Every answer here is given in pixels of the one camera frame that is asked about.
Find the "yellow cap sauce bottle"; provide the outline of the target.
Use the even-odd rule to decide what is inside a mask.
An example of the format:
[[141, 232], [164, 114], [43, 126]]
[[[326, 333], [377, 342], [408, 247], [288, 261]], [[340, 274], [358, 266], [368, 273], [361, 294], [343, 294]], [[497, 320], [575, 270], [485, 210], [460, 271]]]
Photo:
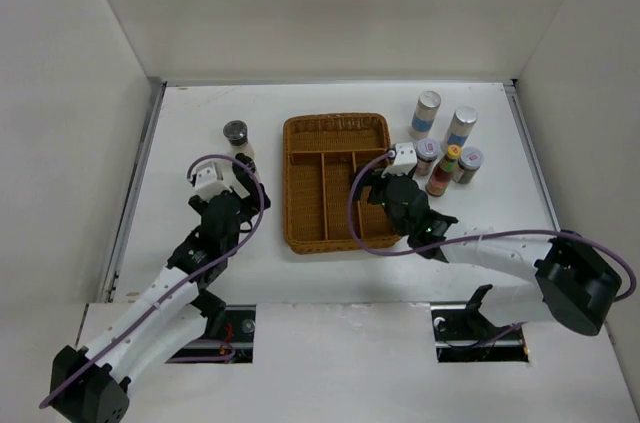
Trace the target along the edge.
[[461, 155], [461, 147], [458, 145], [449, 145], [443, 157], [434, 168], [431, 176], [426, 184], [426, 191], [434, 197], [442, 196], [453, 177], [457, 161]]

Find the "short sauce jar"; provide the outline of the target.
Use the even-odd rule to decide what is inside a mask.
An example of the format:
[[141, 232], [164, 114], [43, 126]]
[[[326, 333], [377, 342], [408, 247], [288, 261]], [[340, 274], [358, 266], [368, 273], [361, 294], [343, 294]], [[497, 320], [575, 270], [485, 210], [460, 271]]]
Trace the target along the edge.
[[453, 181], [458, 184], [469, 184], [484, 162], [484, 154], [476, 147], [465, 147], [458, 158]]
[[428, 176], [433, 165], [441, 155], [440, 143], [432, 138], [419, 140], [415, 145], [417, 165], [415, 175], [418, 177]]

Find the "tall jar blue label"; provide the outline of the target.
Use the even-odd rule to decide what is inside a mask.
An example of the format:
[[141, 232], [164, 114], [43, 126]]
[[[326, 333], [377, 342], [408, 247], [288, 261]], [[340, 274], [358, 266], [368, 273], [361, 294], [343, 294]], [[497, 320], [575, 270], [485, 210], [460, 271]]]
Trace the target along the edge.
[[442, 151], [446, 152], [451, 145], [462, 148], [467, 142], [477, 119], [478, 112], [473, 107], [458, 107], [454, 111], [448, 130], [441, 141]]
[[409, 134], [414, 139], [428, 137], [440, 105], [441, 96], [435, 91], [424, 91], [419, 95], [409, 127]]

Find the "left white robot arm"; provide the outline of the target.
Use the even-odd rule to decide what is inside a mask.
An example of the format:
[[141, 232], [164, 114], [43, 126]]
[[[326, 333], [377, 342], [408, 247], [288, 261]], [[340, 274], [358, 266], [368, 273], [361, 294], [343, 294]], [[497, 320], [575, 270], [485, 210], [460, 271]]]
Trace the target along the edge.
[[115, 323], [90, 343], [57, 353], [42, 408], [69, 422], [119, 422], [145, 371], [174, 359], [193, 340], [221, 336], [226, 304], [208, 289], [253, 236], [270, 200], [251, 157], [229, 158], [231, 182], [217, 165], [220, 159], [206, 155], [188, 168], [194, 191], [188, 204], [199, 224]]

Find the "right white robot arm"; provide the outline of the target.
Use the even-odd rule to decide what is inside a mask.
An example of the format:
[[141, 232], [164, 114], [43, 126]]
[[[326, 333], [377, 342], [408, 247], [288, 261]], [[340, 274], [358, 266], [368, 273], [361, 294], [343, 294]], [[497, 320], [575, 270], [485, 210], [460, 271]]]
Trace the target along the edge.
[[368, 203], [383, 208], [393, 229], [421, 257], [516, 278], [514, 285], [481, 283], [474, 290], [463, 316], [471, 336], [483, 339], [499, 327], [533, 321], [555, 321], [584, 336], [600, 332], [622, 280], [579, 235], [492, 238], [486, 229], [433, 210], [408, 175], [377, 169], [364, 184]]

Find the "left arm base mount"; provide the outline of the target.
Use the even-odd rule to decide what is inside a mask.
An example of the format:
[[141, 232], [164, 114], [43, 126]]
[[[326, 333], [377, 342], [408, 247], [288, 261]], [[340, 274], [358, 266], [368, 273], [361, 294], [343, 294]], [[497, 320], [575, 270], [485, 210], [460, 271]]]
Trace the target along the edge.
[[257, 307], [228, 305], [209, 291], [195, 300], [207, 318], [204, 333], [188, 343], [168, 363], [248, 364], [253, 362]]

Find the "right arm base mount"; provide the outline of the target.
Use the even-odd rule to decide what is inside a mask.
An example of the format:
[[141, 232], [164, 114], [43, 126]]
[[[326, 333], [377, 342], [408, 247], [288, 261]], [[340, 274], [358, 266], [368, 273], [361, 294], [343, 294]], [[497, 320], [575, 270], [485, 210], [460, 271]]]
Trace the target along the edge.
[[480, 286], [463, 306], [435, 305], [431, 309], [439, 363], [529, 362], [523, 324], [495, 326], [480, 313], [491, 288]]

